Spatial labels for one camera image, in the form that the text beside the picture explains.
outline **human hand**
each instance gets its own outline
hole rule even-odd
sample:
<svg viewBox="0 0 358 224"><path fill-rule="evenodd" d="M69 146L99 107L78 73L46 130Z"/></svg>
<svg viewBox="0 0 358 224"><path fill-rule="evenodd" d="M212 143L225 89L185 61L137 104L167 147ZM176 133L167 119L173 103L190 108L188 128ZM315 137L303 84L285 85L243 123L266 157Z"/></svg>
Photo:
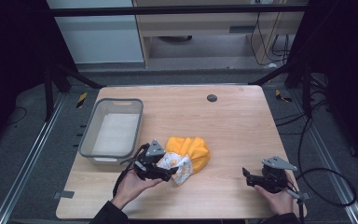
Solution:
<svg viewBox="0 0 358 224"><path fill-rule="evenodd" d="M290 175L286 173L286 176L287 180L290 183L293 183ZM293 213L293 197L287 193L286 190L282 190L281 192L273 194L258 185L255 185L255 189L267 199L269 208L273 213L277 215Z"/></svg>
<svg viewBox="0 0 358 224"><path fill-rule="evenodd" d="M144 190L155 187L161 183L162 179L142 180L130 170L118 186L117 194L110 202L118 209L123 209L130 201L138 197Z"/></svg>

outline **gray floor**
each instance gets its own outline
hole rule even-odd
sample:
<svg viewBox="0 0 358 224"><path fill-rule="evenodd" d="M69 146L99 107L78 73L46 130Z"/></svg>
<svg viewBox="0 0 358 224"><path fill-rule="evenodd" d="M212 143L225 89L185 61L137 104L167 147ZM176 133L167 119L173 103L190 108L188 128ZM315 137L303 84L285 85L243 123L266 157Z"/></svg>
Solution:
<svg viewBox="0 0 358 224"><path fill-rule="evenodd" d="M246 84L272 70L267 65L257 64L249 44L241 35L193 36L192 40L186 42L180 39L156 38L153 43L152 58L147 68L120 66L115 73L84 71L83 74L106 85ZM282 41L276 47L276 49L281 48ZM279 66L279 57L274 63ZM281 75L263 86L277 124L290 119L280 118L301 113L298 103L300 100L297 99L300 88L286 90L282 85L284 78L285 75ZM53 195L63 190L75 158L77 150L75 145L80 141L78 134L84 131L80 126L87 123L98 93L97 90L83 83L69 79L73 88L70 93L56 94L56 100L63 98L61 112L32 167L33 170L21 194L16 198L16 205L12 211L9 211L13 223L64 222L55 216L59 201L54 199ZM277 89L282 91L284 97L291 97L295 101L288 103L277 99L275 97ZM76 103L79 95L84 91L88 93L88 97L83 107L78 109ZM315 99L313 104L324 99L321 94L315 94L313 97ZM44 125L44 87L36 86L20 94L17 106L19 108L8 121L11 124L0 133L0 205L9 193ZM301 147L303 170L326 166L326 156L321 150L326 148L331 161L352 182L358 193L358 157L351 156L350 145L335 117L329 112L328 104L314 109L312 116L313 126L306 132ZM298 165L300 140L298 133L301 132L304 124L305 120L301 118L278 127L289 161L294 165ZM332 184L335 181L334 178L332 181L331 175L314 173L307 179L322 195L337 203L340 202L338 195L342 194L343 189L339 184L338 187ZM301 179L298 183L301 191L310 191ZM353 220L351 219L353 216L348 215L353 211L353 206L337 207L321 200L313 192L310 194L312 199L306 201L308 210L306 223L358 223L358 220Z"/></svg>

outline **yellow object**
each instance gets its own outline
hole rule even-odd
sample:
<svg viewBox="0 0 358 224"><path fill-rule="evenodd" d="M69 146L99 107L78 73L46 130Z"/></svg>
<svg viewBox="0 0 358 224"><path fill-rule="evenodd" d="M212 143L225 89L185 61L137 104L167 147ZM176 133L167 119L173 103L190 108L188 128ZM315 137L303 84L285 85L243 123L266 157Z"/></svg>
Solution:
<svg viewBox="0 0 358 224"><path fill-rule="evenodd" d="M165 147L167 152L174 152L182 157L187 155L193 163L193 173L200 171L211 158L209 148L200 137L170 137Z"/></svg>

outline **black metal pole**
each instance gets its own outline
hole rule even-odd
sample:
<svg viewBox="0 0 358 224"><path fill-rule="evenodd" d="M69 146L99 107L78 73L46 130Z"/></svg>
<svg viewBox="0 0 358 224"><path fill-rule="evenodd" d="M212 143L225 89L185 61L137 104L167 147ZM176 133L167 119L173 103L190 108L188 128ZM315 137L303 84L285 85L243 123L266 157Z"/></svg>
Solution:
<svg viewBox="0 0 358 224"><path fill-rule="evenodd" d="M50 10L27 10L20 13L36 16L87 17L158 14L195 13L241 13L241 12L296 12L311 9L307 4L279 5L216 5L216 6L176 6L176 7L98 7L98 8L53 8Z"/></svg>

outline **person's arm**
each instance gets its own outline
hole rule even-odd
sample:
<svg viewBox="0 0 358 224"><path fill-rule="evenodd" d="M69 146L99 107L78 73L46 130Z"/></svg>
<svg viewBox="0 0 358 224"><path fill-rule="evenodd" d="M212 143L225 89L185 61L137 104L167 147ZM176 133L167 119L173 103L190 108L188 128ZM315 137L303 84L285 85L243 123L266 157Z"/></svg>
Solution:
<svg viewBox="0 0 358 224"><path fill-rule="evenodd" d="M101 208L90 224L127 223L128 217L121 210L144 190L155 187L161 182L162 179L142 180L130 170L118 186L116 197Z"/></svg>
<svg viewBox="0 0 358 224"><path fill-rule="evenodd" d="M290 175L287 175L287 179L290 183L293 183ZM263 224L298 224L299 221L294 213L293 197L285 190L278 193L270 193L262 187L255 185L255 189L263 195L269 204L271 211L276 214L273 217L265 220Z"/></svg>

